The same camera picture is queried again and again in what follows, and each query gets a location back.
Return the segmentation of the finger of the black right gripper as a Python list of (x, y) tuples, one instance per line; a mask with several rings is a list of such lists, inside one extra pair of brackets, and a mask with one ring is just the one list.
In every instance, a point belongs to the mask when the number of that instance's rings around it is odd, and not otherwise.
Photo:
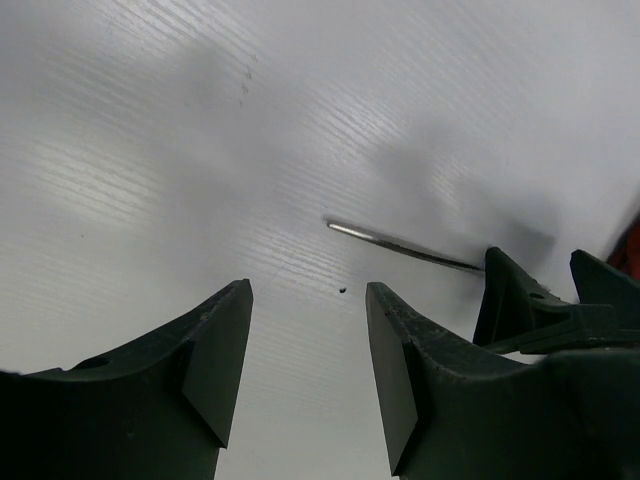
[(485, 253), (485, 289), (473, 343), (494, 353), (639, 345), (609, 305), (567, 303), (549, 293), (497, 247)]
[(581, 303), (609, 305), (621, 328), (639, 329), (638, 280), (583, 250), (571, 254), (570, 269)]

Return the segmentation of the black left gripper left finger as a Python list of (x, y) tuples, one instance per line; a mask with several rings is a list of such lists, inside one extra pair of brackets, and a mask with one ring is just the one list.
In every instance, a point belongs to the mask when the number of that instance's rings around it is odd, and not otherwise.
[(5, 479), (211, 479), (228, 446), (253, 305), (236, 280), (69, 370), (1, 375)]

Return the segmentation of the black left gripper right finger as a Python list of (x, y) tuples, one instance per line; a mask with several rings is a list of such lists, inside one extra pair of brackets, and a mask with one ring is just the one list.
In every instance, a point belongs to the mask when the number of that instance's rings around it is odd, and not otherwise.
[(365, 295), (391, 474), (399, 479), (635, 479), (639, 354), (491, 353), (388, 286)]

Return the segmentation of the dark red cloth napkin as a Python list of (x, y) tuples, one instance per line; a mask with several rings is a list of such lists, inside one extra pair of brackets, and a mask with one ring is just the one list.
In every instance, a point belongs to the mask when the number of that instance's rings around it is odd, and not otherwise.
[(639, 265), (639, 205), (632, 210), (630, 219), (624, 225), (606, 263), (634, 280), (640, 279)]

